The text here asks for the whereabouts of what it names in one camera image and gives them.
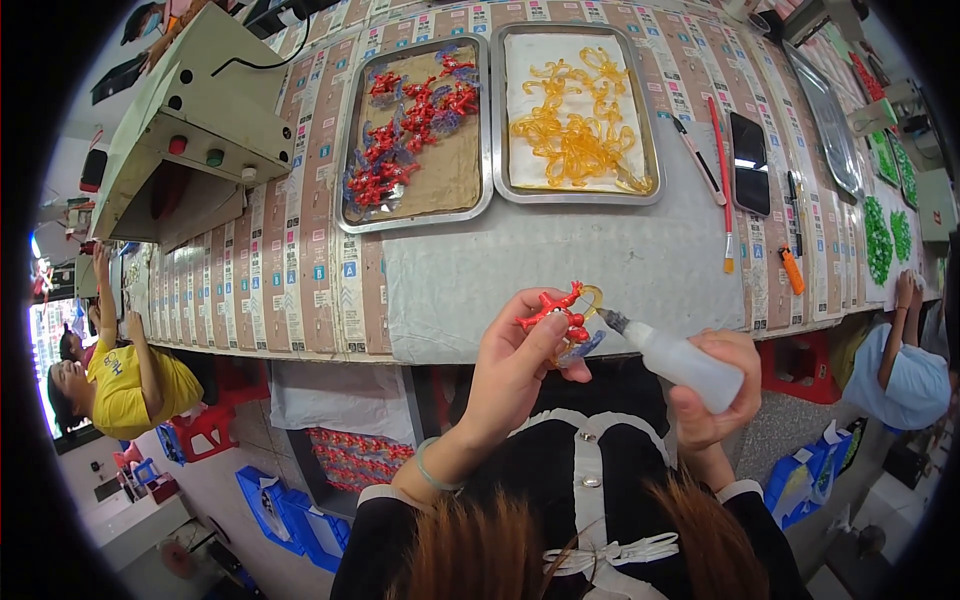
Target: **button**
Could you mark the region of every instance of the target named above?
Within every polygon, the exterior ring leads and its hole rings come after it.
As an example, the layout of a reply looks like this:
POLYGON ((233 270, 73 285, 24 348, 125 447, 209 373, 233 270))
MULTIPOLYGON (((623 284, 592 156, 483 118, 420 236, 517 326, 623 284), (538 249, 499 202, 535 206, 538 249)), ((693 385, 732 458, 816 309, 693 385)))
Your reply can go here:
POLYGON ((206 151, 206 166, 219 167, 224 164, 224 151, 217 148, 211 148, 206 151))
POLYGON ((180 156, 184 150, 186 150, 186 137, 174 135, 170 138, 170 145, 167 147, 167 152, 174 156, 180 156))

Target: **face mask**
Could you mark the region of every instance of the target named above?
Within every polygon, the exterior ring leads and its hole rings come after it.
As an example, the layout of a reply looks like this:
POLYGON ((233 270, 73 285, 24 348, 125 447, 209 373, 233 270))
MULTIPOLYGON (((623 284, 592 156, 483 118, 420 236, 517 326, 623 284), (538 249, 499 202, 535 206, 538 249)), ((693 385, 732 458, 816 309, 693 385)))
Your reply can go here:
POLYGON ((160 24, 160 15, 154 12, 150 15, 150 20, 147 21, 147 26, 143 28, 143 35, 145 36, 149 32, 156 29, 156 26, 160 24))

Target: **smartphone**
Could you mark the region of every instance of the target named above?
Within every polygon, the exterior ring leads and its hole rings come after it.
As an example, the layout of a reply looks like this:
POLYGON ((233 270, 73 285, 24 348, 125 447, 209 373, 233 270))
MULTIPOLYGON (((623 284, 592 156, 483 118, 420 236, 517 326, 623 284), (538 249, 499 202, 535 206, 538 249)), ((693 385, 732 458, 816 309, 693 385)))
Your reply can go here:
POLYGON ((733 141, 733 204, 761 217, 770 216, 770 174, 763 128, 742 114, 730 113, 733 141))

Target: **bracelet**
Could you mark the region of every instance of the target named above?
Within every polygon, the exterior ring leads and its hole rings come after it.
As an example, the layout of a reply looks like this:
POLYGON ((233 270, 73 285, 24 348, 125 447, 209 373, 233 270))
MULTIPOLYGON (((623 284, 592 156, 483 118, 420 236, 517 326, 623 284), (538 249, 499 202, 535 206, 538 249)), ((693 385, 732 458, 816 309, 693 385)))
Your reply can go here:
POLYGON ((456 492, 462 489, 463 486, 466 484, 466 482, 461 482, 458 484, 443 483, 431 477, 430 473, 426 472, 426 469, 423 468, 423 451, 426 449, 427 446, 431 445, 432 443, 436 442, 439 439, 440 438, 427 438, 426 440, 423 440, 422 442, 420 442, 420 446, 417 448, 417 468, 420 470, 420 474, 423 475, 423 479, 426 479, 426 482, 431 486, 433 486, 434 488, 436 488, 437 490, 440 490, 442 492, 456 492))

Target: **orange lighter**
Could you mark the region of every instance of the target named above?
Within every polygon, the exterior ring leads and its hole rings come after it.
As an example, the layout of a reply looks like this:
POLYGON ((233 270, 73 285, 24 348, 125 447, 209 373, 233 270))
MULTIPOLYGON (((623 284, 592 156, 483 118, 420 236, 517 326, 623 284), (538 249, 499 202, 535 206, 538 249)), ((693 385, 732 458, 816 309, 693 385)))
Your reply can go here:
POLYGON ((806 288, 804 286, 804 276, 801 275, 800 267, 797 266, 797 260, 786 244, 780 246, 778 252, 780 253, 780 260, 783 261, 786 276, 790 279, 790 285, 793 286, 793 293, 799 296, 806 288))

